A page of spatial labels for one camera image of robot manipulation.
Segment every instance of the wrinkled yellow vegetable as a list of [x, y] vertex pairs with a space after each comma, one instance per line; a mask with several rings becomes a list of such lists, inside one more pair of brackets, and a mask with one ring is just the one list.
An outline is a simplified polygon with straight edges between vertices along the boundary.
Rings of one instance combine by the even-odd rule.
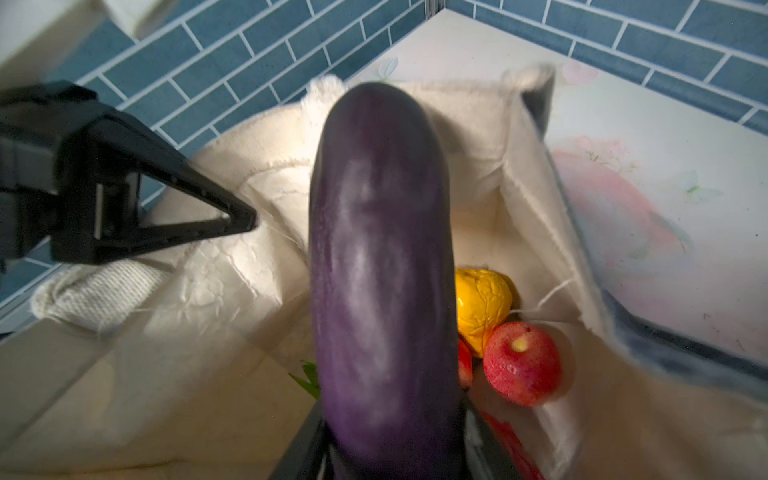
[[490, 270], [456, 269], [458, 333], [472, 355], [482, 358], [493, 329], [507, 318], [511, 307], [512, 291], [501, 275]]

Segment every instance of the eggplant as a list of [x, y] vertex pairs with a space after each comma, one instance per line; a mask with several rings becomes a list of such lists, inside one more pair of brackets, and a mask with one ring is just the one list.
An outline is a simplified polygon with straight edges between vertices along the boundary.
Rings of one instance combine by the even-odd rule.
[[341, 478], [461, 478], [445, 158], [386, 84], [334, 105], [310, 185], [313, 328]]

